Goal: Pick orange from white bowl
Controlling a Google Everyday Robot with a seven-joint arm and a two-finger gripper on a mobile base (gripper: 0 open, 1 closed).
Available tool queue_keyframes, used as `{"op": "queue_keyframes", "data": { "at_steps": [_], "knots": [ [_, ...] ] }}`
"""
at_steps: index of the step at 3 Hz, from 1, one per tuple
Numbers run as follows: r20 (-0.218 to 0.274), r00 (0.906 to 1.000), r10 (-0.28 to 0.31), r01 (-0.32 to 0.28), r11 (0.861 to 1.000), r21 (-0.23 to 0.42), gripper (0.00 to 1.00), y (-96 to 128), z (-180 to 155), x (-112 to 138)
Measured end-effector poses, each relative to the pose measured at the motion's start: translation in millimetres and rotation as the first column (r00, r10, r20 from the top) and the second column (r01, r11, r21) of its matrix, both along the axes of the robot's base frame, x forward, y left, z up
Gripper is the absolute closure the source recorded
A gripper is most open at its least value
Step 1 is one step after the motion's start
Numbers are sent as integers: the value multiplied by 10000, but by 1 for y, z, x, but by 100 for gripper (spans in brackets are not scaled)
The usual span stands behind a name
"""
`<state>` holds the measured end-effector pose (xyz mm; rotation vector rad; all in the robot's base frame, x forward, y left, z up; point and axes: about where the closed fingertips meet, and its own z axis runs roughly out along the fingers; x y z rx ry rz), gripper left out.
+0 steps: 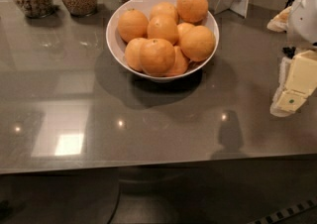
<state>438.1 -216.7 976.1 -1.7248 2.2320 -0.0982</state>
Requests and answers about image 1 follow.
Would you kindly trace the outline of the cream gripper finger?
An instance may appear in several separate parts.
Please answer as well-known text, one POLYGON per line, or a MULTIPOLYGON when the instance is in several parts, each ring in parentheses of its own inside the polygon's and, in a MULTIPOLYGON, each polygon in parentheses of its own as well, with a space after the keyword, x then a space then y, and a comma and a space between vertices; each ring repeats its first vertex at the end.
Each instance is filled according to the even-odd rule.
POLYGON ((267 23, 266 27, 274 32, 285 32, 288 27, 288 16, 290 10, 290 6, 283 9, 267 23))
POLYGON ((279 67, 279 87, 270 113, 276 117, 294 114, 317 89, 317 52, 306 50, 284 57, 279 67))

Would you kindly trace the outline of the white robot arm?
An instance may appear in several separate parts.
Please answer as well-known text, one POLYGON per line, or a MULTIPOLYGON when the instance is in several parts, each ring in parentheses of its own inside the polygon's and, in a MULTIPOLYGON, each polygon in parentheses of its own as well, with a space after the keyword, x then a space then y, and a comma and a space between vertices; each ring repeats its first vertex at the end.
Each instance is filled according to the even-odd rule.
POLYGON ((276 117, 294 114, 317 88, 317 0, 294 0, 267 28, 286 32, 294 56, 285 56, 279 66, 279 87, 270 113, 276 117))

